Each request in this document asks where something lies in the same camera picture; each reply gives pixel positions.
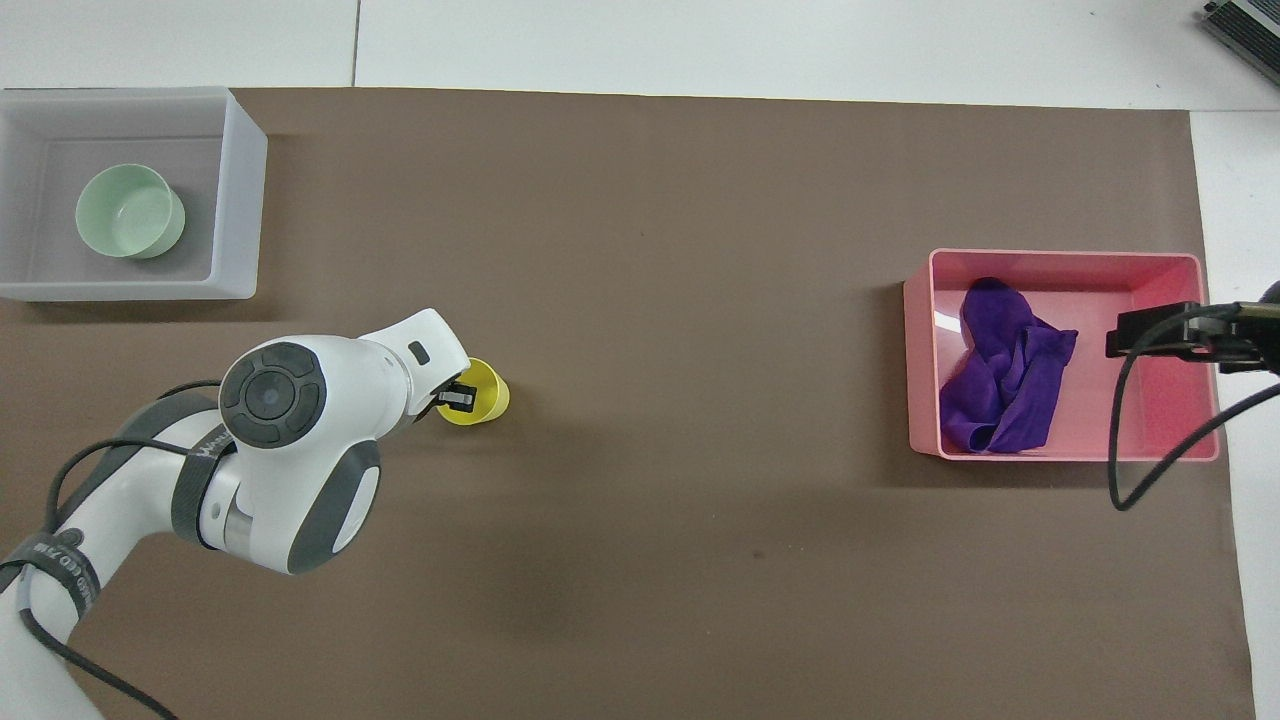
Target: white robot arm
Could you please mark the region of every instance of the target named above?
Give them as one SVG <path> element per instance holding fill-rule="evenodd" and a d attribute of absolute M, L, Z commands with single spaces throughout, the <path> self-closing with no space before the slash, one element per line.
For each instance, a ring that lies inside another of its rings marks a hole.
<path fill-rule="evenodd" d="M 0 719 L 101 717 L 51 647 L 148 534 L 287 574 L 342 552 L 378 489 L 378 439 L 434 405 L 470 410 L 474 389 L 454 382 L 468 366 L 424 310 L 356 340 L 260 345 L 216 402 L 184 392 L 141 410 L 61 507 L 55 488 L 44 532 L 0 568 Z"/>

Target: brown table mat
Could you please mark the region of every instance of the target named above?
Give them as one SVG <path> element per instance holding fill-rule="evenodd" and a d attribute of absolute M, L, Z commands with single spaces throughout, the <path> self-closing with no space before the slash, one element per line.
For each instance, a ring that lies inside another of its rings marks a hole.
<path fill-rule="evenodd" d="M 1102 465 L 906 442 L 901 282 L 940 246 L 1202 255 L 1185 113 L 237 96 L 255 299 L 0 304 L 0 544 L 271 337 L 433 306 L 512 402 L 389 438 L 310 575 L 142 543 L 72 641 L 183 717 L 1253 716 L 1225 459 L 1119 514 Z"/>

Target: black cable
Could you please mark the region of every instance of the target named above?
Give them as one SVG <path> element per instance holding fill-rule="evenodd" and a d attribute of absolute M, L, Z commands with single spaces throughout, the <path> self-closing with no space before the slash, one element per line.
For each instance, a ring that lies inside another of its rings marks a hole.
<path fill-rule="evenodd" d="M 1183 442 L 1178 443 L 1178 446 L 1170 450 L 1169 454 L 1165 455 L 1160 460 L 1160 462 L 1157 462 L 1156 466 L 1151 469 L 1149 473 L 1147 473 L 1147 475 L 1142 479 L 1142 482 L 1138 483 L 1138 487 L 1135 487 L 1134 491 L 1129 493 L 1129 497 L 1124 498 L 1123 501 L 1120 500 L 1116 475 L 1115 473 L 1112 473 L 1111 505 L 1114 505 L 1116 510 L 1121 511 L 1133 507 L 1134 503 L 1137 503 L 1138 500 L 1147 493 L 1151 486 L 1153 486 L 1156 480 L 1158 480 L 1160 477 L 1165 474 L 1165 470 L 1167 470 L 1174 462 L 1176 462 L 1178 459 L 1183 456 L 1183 454 L 1194 447 L 1197 442 L 1204 439 L 1204 436 L 1225 425 L 1226 421 L 1230 420 L 1231 418 L 1235 418 L 1236 415 L 1244 413 L 1245 410 L 1261 405 L 1262 402 L 1266 402 L 1267 400 L 1271 400 L 1272 397 L 1276 396 L 1280 396 L 1280 383 L 1261 389 L 1206 420 L 1201 427 L 1196 428 L 1194 430 L 1192 430 L 1189 436 L 1183 438 Z"/>
<path fill-rule="evenodd" d="M 188 391 L 188 389 L 195 389 L 197 387 L 218 387 L 220 384 L 223 384 L 223 380 L 215 380 L 215 379 L 196 380 L 196 382 L 192 382 L 192 383 L 182 383 L 180 386 L 175 386 L 175 387 L 172 387 L 172 388 L 164 391 L 163 393 L 160 393 L 160 397 L 157 397 L 156 400 L 164 400 L 164 398 L 169 397 L 170 395 L 178 395 L 179 392 L 184 392 L 184 391 Z"/>
<path fill-rule="evenodd" d="M 173 445 L 169 442 L 161 442 L 151 438 L 110 438 L 95 442 L 93 445 L 81 450 L 79 452 L 73 455 L 72 459 L 68 460 L 61 466 L 61 469 L 58 470 L 58 474 L 54 475 L 54 482 L 49 486 L 49 497 L 45 498 L 44 530 L 46 533 L 56 533 L 59 525 L 63 524 L 61 512 L 59 511 L 58 507 L 58 497 L 61 495 L 63 482 L 67 480 L 67 475 L 76 468 L 76 465 L 79 465 L 79 462 L 83 461 L 86 457 L 93 455 L 99 450 L 105 450 L 108 447 L 151 447 L 155 450 L 174 452 L 177 455 L 186 455 L 188 452 L 188 448 L 182 447 L 180 445 Z M 40 625 L 40 623 L 36 620 L 36 616 L 31 612 L 29 609 L 22 610 L 19 614 L 22 615 L 22 624 L 26 625 L 27 632 L 29 632 L 32 637 L 35 637 L 36 641 L 40 642 L 40 644 L 45 646 L 59 657 L 63 657 L 64 660 L 79 667 L 81 670 L 88 673 L 93 678 L 97 678 L 99 680 L 106 683 L 108 685 L 141 702 L 147 708 L 155 711 L 156 715 L 166 719 L 168 717 L 177 719 L 177 715 L 170 712 L 168 708 L 165 708 L 165 706 L 160 705 L 159 701 L 156 701 L 147 693 L 131 685 L 122 678 L 113 675 L 101 665 L 97 665 L 92 660 L 76 652 L 74 650 L 60 642 L 58 638 L 51 635 L 49 630 L 45 630 L 45 628 Z"/>
<path fill-rule="evenodd" d="M 108 685 L 111 685 L 113 688 L 120 691 L 122 693 L 129 696 L 131 698 L 141 702 L 160 717 L 164 717 L 166 720 L 178 720 L 178 716 L 170 712 L 169 708 L 165 707 L 164 705 L 160 705 L 160 701 L 157 701 L 156 698 L 131 685 L 124 679 L 111 674 L 101 665 L 93 662 L 92 660 L 67 647 L 58 638 L 49 634 L 49 630 L 46 630 L 40 625 L 40 623 L 36 620 L 36 616 L 31 612 L 29 607 L 19 610 L 18 615 L 22 616 L 22 624 L 26 625 L 27 632 L 31 633 L 31 635 L 35 637 L 40 644 L 49 648 L 49 651 L 52 652 L 54 655 L 61 657 L 63 660 L 67 660 L 72 665 L 79 667 L 81 670 L 88 673 L 90 675 L 97 678 L 99 680 L 102 680 Z"/>
<path fill-rule="evenodd" d="M 63 482 L 67 475 L 79 465 L 82 460 L 93 455 L 99 450 L 105 450 L 108 447 L 152 447 L 156 450 L 164 450 L 168 452 L 175 452 L 178 455 L 186 455 L 188 448 L 179 445 L 173 445 L 169 442 L 161 442 L 151 438 L 111 438 L 95 442 L 93 445 L 81 450 L 68 460 L 58 474 L 54 475 L 54 482 L 49 486 L 49 497 L 45 498 L 45 525 L 44 530 L 46 533 L 56 533 L 58 527 L 63 523 L 61 512 L 58 509 L 58 497 L 63 492 Z"/>
<path fill-rule="evenodd" d="M 1143 495 L 1151 489 L 1151 486 L 1160 479 L 1160 477 L 1167 470 L 1179 457 L 1181 457 L 1188 450 L 1190 450 L 1197 442 L 1204 438 L 1208 433 L 1213 432 L 1216 428 L 1221 427 L 1224 423 L 1235 418 L 1240 413 L 1280 395 L 1280 384 L 1267 388 L 1262 392 L 1254 393 L 1240 402 L 1236 402 L 1231 407 L 1228 407 L 1222 413 L 1219 413 L 1208 421 L 1201 427 L 1192 430 L 1178 446 L 1175 446 L 1164 459 L 1151 469 L 1149 473 L 1138 483 L 1132 493 L 1124 500 L 1120 498 L 1120 478 L 1117 469 L 1117 455 L 1120 445 L 1120 406 L 1124 401 L 1124 388 L 1125 383 L 1129 380 L 1129 373 L 1133 370 L 1134 363 L 1142 355 L 1147 347 L 1149 347 L 1156 338 L 1164 333 L 1179 327 L 1187 320 L 1196 318 L 1216 318 L 1222 320 L 1230 320 L 1235 318 L 1239 313 L 1239 305 L 1226 304 L 1226 305 L 1206 305 L 1203 307 L 1196 307 L 1193 310 L 1187 310 L 1176 315 L 1165 318 L 1164 320 L 1156 323 L 1147 332 L 1142 333 L 1138 340 L 1133 343 L 1129 354 L 1124 359 L 1124 364 L 1120 366 L 1120 375 L 1116 378 L 1116 391 L 1115 397 L 1111 404 L 1111 428 L 1107 442 L 1107 489 L 1111 493 L 1111 505 L 1120 511 L 1129 510 L 1142 498 Z"/>

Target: pink bin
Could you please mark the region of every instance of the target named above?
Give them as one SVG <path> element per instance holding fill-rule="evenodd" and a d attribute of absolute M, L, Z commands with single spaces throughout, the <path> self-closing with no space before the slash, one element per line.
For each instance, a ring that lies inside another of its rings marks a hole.
<path fill-rule="evenodd" d="M 960 304 L 973 281 L 1000 278 L 1032 311 L 1059 329 L 1080 332 L 1062 375 L 1044 447 L 973 454 L 942 437 L 938 391 L 960 369 L 968 347 Z M 906 316 L 906 395 L 911 448 L 947 460 L 1105 461 L 1111 398 L 1120 359 L 1105 352 L 1106 333 L 1126 310 L 1192 300 L 1204 302 L 1199 260 L 1181 254 L 934 250 L 902 287 Z M 1216 413 L 1213 368 L 1174 357 L 1142 357 L 1129 375 L 1120 421 L 1121 460 L 1158 460 Z M 1217 457 L 1219 436 L 1183 457 Z"/>

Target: white floor tile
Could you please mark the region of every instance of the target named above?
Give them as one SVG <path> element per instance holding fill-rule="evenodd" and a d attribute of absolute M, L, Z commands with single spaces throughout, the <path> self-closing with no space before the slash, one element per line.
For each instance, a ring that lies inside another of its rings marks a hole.
<path fill-rule="evenodd" d="M 1169 0 L 365 0 L 356 85 L 1280 109 Z"/>
<path fill-rule="evenodd" d="M 351 85 L 356 0 L 0 0 L 0 87 Z"/>
<path fill-rule="evenodd" d="M 1280 113 L 1193 113 L 1208 292 L 1258 300 L 1280 281 Z M 1226 407 L 1276 382 L 1219 375 Z M 1280 398 L 1226 425 L 1231 510 L 1258 720 L 1280 719 Z"/>

